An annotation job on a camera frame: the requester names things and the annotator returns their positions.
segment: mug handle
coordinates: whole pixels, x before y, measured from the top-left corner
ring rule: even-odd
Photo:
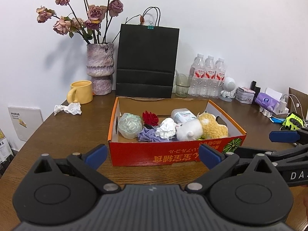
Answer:
[[[66,99],[67,99],[67,102],[68,103],[77,103],[78,102],[78,99],[76,98],[76,91],[77,91],[77,88],[72,88],[68,93],[67,93],[67,96],[66,96]]]

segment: ceramic vase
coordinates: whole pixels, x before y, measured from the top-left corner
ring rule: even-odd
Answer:
[[[111,75],[114,73],[113,43],[87,45],[87,74],[91,76],[93,93],[111,92]]]

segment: blue cloth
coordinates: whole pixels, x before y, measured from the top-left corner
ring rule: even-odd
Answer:
[[[168,139],[163,139],[159,136],[155,136],[156,129],[147,129],[143,130],[138,134],[138,139],[140,142],[170,142]]]

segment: purple tissue pack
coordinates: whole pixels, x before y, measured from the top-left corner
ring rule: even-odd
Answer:
[[[277,103],[278,101],[276,99],[265,93],[259,93],[256,98],[256,104],[260,105],[262,108],[265,108],[270,112],[273,112]]]

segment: black bag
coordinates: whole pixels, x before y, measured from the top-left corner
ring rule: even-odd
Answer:
[[[179,28],[121,25],[117,96],[171,97],[179,32]]]

